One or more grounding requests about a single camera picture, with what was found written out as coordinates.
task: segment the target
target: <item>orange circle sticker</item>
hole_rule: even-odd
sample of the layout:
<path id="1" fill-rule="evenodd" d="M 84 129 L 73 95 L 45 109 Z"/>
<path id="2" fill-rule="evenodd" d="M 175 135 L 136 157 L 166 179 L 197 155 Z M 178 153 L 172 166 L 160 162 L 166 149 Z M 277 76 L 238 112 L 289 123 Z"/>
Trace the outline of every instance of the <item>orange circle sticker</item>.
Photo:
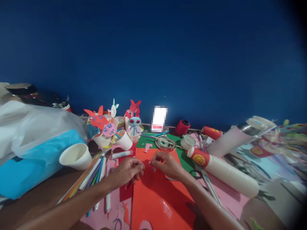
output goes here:
<path id="1" fill-rule="evenodd" d="M 199 155 L 199 154 L 195 154 L 193 156 L 193 161 L 195 161 L 199 165 L 205 165 L 205 163 L 206 163 L 205 158 L 202 155 Z"/>
<path id="2" fill-rule="evenodd" d="M 251 152 L 257 155 L 263 154 L 263 151 L 259 146 L 254 146 L 253 148 L 251 148 Z"/>

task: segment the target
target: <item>glue stick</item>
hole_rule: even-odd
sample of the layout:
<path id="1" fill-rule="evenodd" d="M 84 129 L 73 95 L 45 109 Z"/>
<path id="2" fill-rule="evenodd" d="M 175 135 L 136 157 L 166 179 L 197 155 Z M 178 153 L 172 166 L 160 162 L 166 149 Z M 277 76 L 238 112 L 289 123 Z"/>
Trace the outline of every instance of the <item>glue stick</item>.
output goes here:
<path id="1" fill-rule="evenodd" d="M 114 153 L 112 155 L 112 159 L 114 160 L 114 159 L 117 159 L 117 158 L 130 156 L 132 154 L 133 154 L 132 150 L 128 150 L 128 151 L 124 151 L 124 152 L 120 152 L 120 153 Z"/>
<path id="2" fill-rule="evenodd" d="M 187 156 L 196 164 L 206 169 L 207 172 L 211 173 L 213 176 L 217 177 L 244 196 L 252 198 L 258 194 L 258 183 L 253 178 L 225 161 L 196 149 L 193 146 L 189 149 Z"/>

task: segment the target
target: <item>blue plastic bag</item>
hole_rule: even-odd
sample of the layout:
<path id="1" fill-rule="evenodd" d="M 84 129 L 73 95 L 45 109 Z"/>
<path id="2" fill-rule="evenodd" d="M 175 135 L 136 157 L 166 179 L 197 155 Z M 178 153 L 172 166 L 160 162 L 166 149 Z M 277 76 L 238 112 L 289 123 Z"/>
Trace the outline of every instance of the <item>blue plastic bag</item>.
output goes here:
<path id="1" fill-rule="evenodd" d="M 59 157 L 68 147 L 85 143 L 74 129 L 53 137 L 23 153 L 26 159 L 15 157 L 0 167 L 0 194 L 17 199 L 43 182 L 63 166 Z"/>

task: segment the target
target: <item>red thread spool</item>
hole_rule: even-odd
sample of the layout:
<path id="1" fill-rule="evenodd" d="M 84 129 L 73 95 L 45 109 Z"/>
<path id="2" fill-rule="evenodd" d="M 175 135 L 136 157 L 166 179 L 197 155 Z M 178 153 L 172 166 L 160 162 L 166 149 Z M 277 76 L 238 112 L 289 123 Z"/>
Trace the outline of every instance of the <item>red thread spool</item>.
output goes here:
<path id="1" fill-rule="evenodd" d="M 205 135 L 208 135 L 209 137 L 211 137 L 213 140 L 217 140 L 219 139 L 223 132 L 220 131 L 220 130 L 217 130 L 217 129 L 213 129 L 213 128 L 210 128 L 208 126 L 204 126 L 202 129 L 201 129 L 201 133 L 202 134 L 205 134 Z"/>
<path id="2" fill-rule="evenodd" d="M 188 121 L 181 120 L 175 128 L 175 132 L 178 136 L 182 136 L 188 132 L 190 127 L 191 125 Z"/>

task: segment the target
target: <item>blue wall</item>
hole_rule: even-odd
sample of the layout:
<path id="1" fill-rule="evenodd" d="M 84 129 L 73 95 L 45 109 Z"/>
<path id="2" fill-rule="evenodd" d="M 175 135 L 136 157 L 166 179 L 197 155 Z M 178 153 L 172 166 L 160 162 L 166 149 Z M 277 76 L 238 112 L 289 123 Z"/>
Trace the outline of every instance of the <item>blue wall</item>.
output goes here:
<path id="1" fill-rule="evenodd" d="M 289 7 L 251 1 L 0 3 L 0 81 L 71 95 L 75 112 L 142 100 L 225 130 L 253 115 L 306 122 L 302 35 Z"/>

